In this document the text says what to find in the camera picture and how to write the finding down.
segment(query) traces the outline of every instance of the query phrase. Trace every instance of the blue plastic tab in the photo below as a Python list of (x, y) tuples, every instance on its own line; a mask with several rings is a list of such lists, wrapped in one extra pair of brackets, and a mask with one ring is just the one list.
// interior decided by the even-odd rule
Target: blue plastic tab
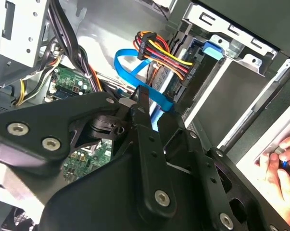
[(131, 73), (127, 72), (120, 64), (118, 57), (119, 56), (137, 56), (138, 51), (134, 49), (122, 49), (116, 52), (115, 58), (114, 58), (114, 66), (118, 73), (118, 75), (124, 79), (126, 82), (137, 88), (139, 85), (142, 85), (149, 90), (149, 98), (155, 101), (160, 107), (163, 109), (163, 111), (168, 112), (171, 107), (173, 106), (172, 102), (169, 102), (168, 99), (162, 95), (160, 92), (158, 92), (156, 89), (153, 89), (152, 87), (149, 87), (146, 83), (140, 81), (138, 78), (136, 78), (136, 74), (142, 70), (145, 66), (147, 66), (151, 61), (149, 59), (144, 60), (140, 63)]
[(211, 56), (216, 60), (220, 60), (223, 58), (223, 50), (222, 48), (212, 44), (211, 42), (206, 42), (203, 46), (202, 52)]

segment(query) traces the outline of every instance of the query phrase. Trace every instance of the wire bundle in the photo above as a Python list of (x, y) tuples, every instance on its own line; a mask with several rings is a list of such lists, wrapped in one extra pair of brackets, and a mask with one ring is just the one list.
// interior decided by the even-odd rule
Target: wire bundle
[[(139, 51), (143, 35), (145, 33), (151, 33), (150, 31), (140, 31), (135, 36), (133, 45), (136, 50)], [(189, 68), (193, 63), (185, 62), (170, 53), (170, 49), (166, 41), (159, 35), (157, 40), (148, 40), (146, 46), (145, 58), (156, 61), (159, 65), (165, 66), (178, 75), (181, 80), (184, 80), (184, 76), (189, 72)]]
[(48, 16), (56, 39), (73, 66), (89, 79), (93, 92), (103, 91), (96, 72), (90, 67), (86, 51), (79, 46), (73, 28), (58, 0), (50, 0)]

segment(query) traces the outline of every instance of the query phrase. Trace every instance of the red wire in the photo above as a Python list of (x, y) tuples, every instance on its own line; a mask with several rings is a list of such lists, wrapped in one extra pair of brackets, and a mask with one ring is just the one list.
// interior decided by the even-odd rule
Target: red wire
[(171, 65), (175, 66), (176, 68), (180, 69), (181, 71), (183, 71), (183, 72), (185, 72), (185, 73), (189, 72), (189, 71), (188, 71), (187, 69), (185, 69), (184, 67), (182, 67), (182, 66), (180, 66), (179, 64), (175, 63), (173, 60), (169, 59), (169, 58), (166, 57), (166, 56), (161, 55), (160, 53), (155, 52), (155, 51), (152, 50), (151, 48), (148, 47), (147, 50), (148, 50), (149, 52), (151, 52), (152, 54), (154, 54), (154, 55), (156, 55), (156, 56), (158, 56), (158, 57), (164, 59), (166, 62), (170, 63)]
[(160, 36), (158, 36), (157, 38), (159, 41), (161, 41), (164, 44), (164, 46), (166, 47), (166, 51), (169, 52), (169, 46), (168, 46), (167, 42)]

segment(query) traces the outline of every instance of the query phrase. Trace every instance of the gray metal panel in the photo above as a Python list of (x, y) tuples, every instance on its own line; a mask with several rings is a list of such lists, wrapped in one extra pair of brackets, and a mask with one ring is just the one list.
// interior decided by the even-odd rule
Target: gray metal panel
[[(99, 73), (117, 77), (113, 67), (119, 49), (134, 48), (132, 41), (138, 31), (150, 30), (167, 36), (166, 19), (135, 0), (70, 0), (79, 10), (87, 8), (77, 37), (88, 53), (89, 63)], [(134, 69), (139, 60), (125, 57), (121, 63), (128, 70)]]
[(219, 145), (268, 81), (240, 64), (230, 64), (197, 114), (213, 146)]
[(289, 106), (290, 79), (266, 109), (258, 115), (242, 137), (228, 151), (228, 157), (234, 163), (237, 163)]
[(201, 2), (290, 56), (290, 0), (201, 0)]

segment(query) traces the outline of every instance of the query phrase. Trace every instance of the black plastic bracket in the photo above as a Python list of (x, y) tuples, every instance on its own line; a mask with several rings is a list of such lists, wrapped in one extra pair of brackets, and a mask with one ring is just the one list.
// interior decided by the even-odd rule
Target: black plastic bracket
[[(74, 150), (99, 139), (83, 137), (85, 125), (98, 115), (115, 115), (119, 102), (108, 93), (94, 93), (44, 103), (0, 114), (0, 162), (38, 175), (53, 175)], [(21, 123), (28, 132), (17, 136), (8, 132), (11, 123)], [(49, 151), (45, 138), (55, 138), (60, 148)]]
[(147, 48), (148, 43), (149, 43), (148, 40), (155, 41), (156, 37), (157, 37), (156, 33), (152, 33), (152, 32), (144, 33), (143, 38), (142, 38), (141, 43), (140, 43), (140, 47), (139, 47), (139, 54), (137, 57), (139, 60), (146, 59), (145, 54), (146, 54), (146, 48)]

